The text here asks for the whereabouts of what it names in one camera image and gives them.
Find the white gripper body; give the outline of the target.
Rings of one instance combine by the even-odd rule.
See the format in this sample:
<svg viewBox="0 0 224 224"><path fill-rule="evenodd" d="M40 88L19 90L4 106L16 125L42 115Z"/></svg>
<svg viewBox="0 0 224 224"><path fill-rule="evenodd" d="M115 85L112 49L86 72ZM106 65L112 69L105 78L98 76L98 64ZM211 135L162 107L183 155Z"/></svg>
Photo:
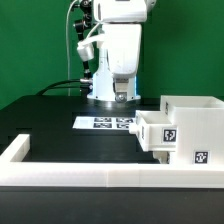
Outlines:
<svg viewBox="0 0 224 224"><path fill-rule="evenodd" d="M109 70L115 79L134 78L139 63L141 44L140 24L105 24L104 47L107 49Z"/></svg>

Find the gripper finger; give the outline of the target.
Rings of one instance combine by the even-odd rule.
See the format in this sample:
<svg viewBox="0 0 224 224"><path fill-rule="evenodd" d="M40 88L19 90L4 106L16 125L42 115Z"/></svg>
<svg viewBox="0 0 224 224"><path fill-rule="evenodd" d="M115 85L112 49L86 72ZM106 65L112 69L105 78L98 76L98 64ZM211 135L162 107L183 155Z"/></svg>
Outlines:
<svg viewBox="0 0 224 224"><path fill-rule="evenodd" d="M114 80L115 100L118 103L125 103L127 101L128 83L127 79Z"/></svg>

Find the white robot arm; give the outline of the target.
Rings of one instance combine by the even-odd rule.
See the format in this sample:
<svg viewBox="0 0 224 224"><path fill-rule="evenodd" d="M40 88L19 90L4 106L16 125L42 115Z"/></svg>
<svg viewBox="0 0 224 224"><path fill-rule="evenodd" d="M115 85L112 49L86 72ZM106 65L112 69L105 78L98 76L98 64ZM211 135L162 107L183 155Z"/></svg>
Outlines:
<svg viewBox="0 0 224 224"><path fill-rule="evenodd" d="M78 42L83 62L94 58L93 43L99 49L99 67L93 74L88 99L126 103L140 100L136 74L141 46L141 24L157 0L92 0L96 25Z"/></svg>

